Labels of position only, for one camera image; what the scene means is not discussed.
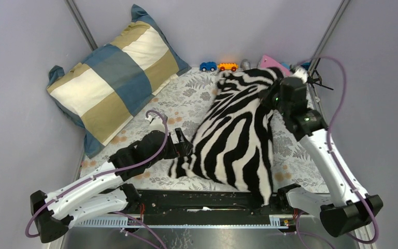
blue toy car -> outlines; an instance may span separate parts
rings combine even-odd
[[[214,72],[216,69],[217,69],[217,64],[215,63],[215,62],[213,62],[213,61],[209,61],[209,62],[203,62],[203,63],[201,63],[201,65],[199,66],[199,69],[202,71],[202,72],[205,72],[205,71],[212,71],[212,72]]]

floral mattress cover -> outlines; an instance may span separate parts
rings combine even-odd
[[[80,177],[87,175],[102,165],[118,149],[141,140],[150,132],[145,119],[147,110],[154,109],[168,117],[168,129],[177,143],[175,128],[182,128],[190,139],[199,126],[203,116],[213,102],[216,94],[214,78],[217,72],[201,72],[192,68],[182,76],[172,80],[143,110],[129,122],[124,129],[97,156],[84,157],[81,163]],[[311,192],[327,193],[327,186],[317,167],[306,150],[285,128],[281,115],[276,113],[271,124],[274,127],[274,165],[272,168],[274,191],[278,188],[298,183]],[[237,191],[235,188],[215,183],[199,177],[181,177],[173,179],[167,172],[171,160],[161,160],[146,169],[144,174],[128,180],[137,189]]]

zebra print fabric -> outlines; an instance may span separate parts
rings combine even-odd
[[[259,92],[283,73],[276,67],[220,72],[218,93],[192,143],[193,153],[175,159],[168,175],[199,176],[250,191],[259,204],[272,194],[273,111],[260,105]]]

orange toy car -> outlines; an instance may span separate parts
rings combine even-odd
[[[235,72],[235,71],[239,68],[239,66],[238,66],[236,63],[220,63],[220,64],[217,66],[217,68],[218,68],[220,71],[223,71],[223,70],[231,70],[231,71]]]

plaid pillowcase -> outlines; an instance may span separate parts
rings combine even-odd
[[[171,79],[189,69],[155,21],[134,5],[132,23],[120,36],[66,75],[55,66],[47,90],[59,108],[86,129],[84,149],[92,158]]]

